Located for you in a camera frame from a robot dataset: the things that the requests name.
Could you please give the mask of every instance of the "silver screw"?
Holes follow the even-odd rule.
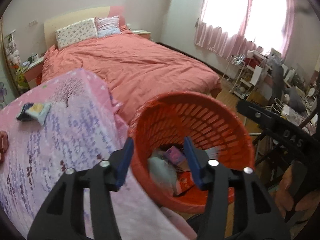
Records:
[[[245,167],[245,168],[243,169],[243,171],[244,171],[246,174],[251,174],[251,173],[253,173],[253,169],[251,169],[250,167]]]
[[[219,165],[219,162],[217,160],[209,160],[208,163],[210,166],[213,166],[213,167]]]
[[[110,162],[109,161],[101,161],[100,163],[99,163],[99,165],[101,166],[101,167],[108,167],[109,165],[110,165]]]
[[[71,174],[73,174],[74,172],[75,172],[75,169],[74,169],[74,168],[67,168],[66,171],[65,171],[65,173],[66,173],[67,175],[71,175]]]

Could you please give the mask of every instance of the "electrical outlet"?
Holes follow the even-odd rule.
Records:
[[[38,24],[38,19],[36,19],[36,20],[34,20],[34,21],[32,21],[32,22],[30,22],[29,23],[29,27],[31,27],[31,26],[33,26],[33,25],[36,25],[36,24]]]

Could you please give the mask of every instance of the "red plastic basket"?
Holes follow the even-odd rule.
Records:
[[[191,136],[197,148],[220,146],[219,161],[228,168],[254,167],[251,138],[239,118],[218,100],[196,92],[172,92],[146,102],[135,114],[129,128],[135,151],[133,174],[157,204],[183,213],[203,213],[207,191],[191,188],[185,195],[166,195],[149,176],[148,158],[162,145],[183,144]],[[229,189],[229,202],[234,192]]]

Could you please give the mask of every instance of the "dark baseboard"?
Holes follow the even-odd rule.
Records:
[[[219,75],[223,75],[223,72],[222,72],[222,71],[216,69],[215,67],[209,65],[208,63],[205,63],[204,61],[202,61],[202,60],[200,60],[200,59],[198,59],[198,58],[196,58],[196,57],[191,56],[191,55],[188,54],[188,53],[183,52],[182,50],[176,49],[176,48],[171,47],[171,46],[169,46],[169,45],[167,45],[167,44],[164,44],[164,43],[162,43],[162,42],[157,42],[157,44],[162,45],[162,46],[164,46],[164,47],[167,47],[167,48],[169,48],[169,49],[172,49],[172,50],[174,50],[174,51],[177,51],[177,52],[179,52],[179,53],[181,53],[181,54],[183,54],[183,55],[186,55],[186,56],[188,56],[188,57],[191,57],[191,58],[193,58],[193,59],[196,59],[196,60],[200,61],[201,63],[207,65],[209,68],[211,68],[214,72],[218,73]]]

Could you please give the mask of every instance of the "nightstand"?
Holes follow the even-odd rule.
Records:
[[[42,74],[42,67],[44,64],[44,57],[39,58],[38,61],[30,64],[24,71],[23,74],[29,84],[30,88],[37,86],[36,78]]]
[[[144,31],[144,30],[133,30],[132,32],[148,40],[151,39],[151,32]]]

